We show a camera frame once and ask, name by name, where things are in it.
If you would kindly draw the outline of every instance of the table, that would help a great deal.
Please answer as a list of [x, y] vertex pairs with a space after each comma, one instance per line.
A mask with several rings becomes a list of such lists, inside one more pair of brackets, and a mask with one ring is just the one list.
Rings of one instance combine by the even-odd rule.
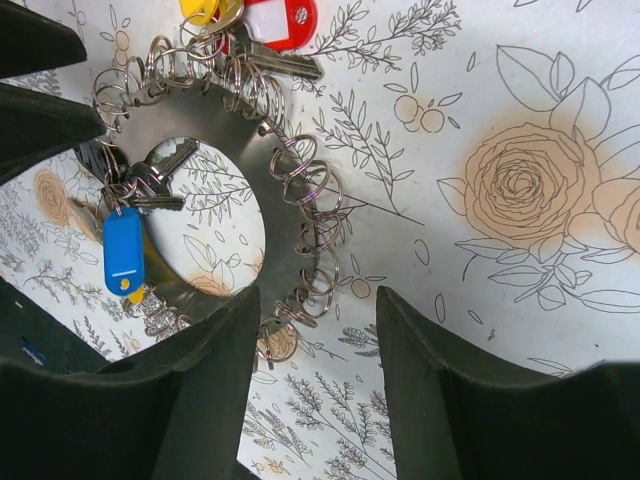
[[[145, 55], [157, 34], [175, 38], [181, 20], [175, 0], [26, 3], [76, 30], [89, 60], [10, 83], [85, 103], [99, 71]], [[253, 376], [239, 460], [268, 479], [392, 479], [378, 285], [481, 348], [557, 377], [638, 359], [638, 11], [631, 0], [319, 8], [303, 51], [325, 76], [283, 83], [289, 132], [316, 134], [345, 183], [342, 279], [294, 356]], [[227, 165], [215, 149], [202, 155]], [[176, 181], [185, 196], [203, 195], [186, 171]], [[68, 197], [95, 202], [97, 188], [71, 152], [0, 188], [1, 273], [116, 360], [154, 339], [106, 292], [101, 247], [69, 208]], [[241, 178], [228, 188], [242, 211], [233, 218], [206, 202], [160, 217], [180, 225], [167, 229], [174, 264], [212, 292], [250, 282], [262, 261], [251, 191]], [[207, 258], [209, 247], [222, 261]]]

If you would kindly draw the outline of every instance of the red key tag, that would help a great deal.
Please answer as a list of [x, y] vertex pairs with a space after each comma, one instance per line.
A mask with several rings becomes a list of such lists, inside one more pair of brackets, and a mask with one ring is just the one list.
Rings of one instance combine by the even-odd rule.
[[318, 26], [314, 0], [245, 0], [243, 20], [253, 39], [276, 52], [306, 45]]

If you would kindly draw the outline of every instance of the key tag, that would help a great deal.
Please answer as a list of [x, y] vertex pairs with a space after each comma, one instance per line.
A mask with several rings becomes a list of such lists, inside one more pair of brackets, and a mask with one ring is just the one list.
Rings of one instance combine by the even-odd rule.
[[318, 26], [314, 0], [245, 0], [244, 5], [253, 39], [276, 52], [306, 45]]
[[218, 9], [219, 0], [180, 0], [180, 10], [184, 18], [202, 13], [189, 19], [192, 25], [207, 25], [211, 22], [213, 14]]
[[122, 207], [109, 214], [102, 227], [104, 278], [114, 295], [138, 292], [144, 283], [144, 238], [138, 210]]

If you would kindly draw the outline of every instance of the tablecloth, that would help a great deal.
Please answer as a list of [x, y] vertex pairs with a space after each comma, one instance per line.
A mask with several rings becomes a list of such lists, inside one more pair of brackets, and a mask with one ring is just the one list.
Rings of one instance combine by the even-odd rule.
[[[146, 55], [158, 34], [175, 39], [182, 19], [176, 0], [22, 3], [73, 28], [89, 59], [10, 83], [87, 104], [99, 71]], [[632, 0], [318, 8], [301, 52], [325, 75], [282, 82], [289, 134], [317, 135], [344, 182], [342, 276], [294, 356], [271, 372], [260, 363], [238, 458], [267, 479], [392, 479], [379, 285], [557, 377], [639, 358], [640, 10]], [[203, 148], [176, 175], [187, 208], [157, 220], [175, 244], [170, 263], [213, 293], [250, 282], [264, 255], [257, 203], [223, 157]], [[69, 206], [95, 203], [98, 188], [71, 152], [2, 186], [1, 272], [116, 360], [155, 340], [104, 288], [101, 247]]]

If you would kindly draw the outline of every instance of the blue key tag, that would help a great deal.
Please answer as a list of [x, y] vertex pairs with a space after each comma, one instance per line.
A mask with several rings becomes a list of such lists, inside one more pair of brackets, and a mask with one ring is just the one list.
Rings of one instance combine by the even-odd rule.
[[144, 283], [142, 220], [135, 208], [114, 210], [102, 227], [104, 278], [114, 295], [125, 297]]

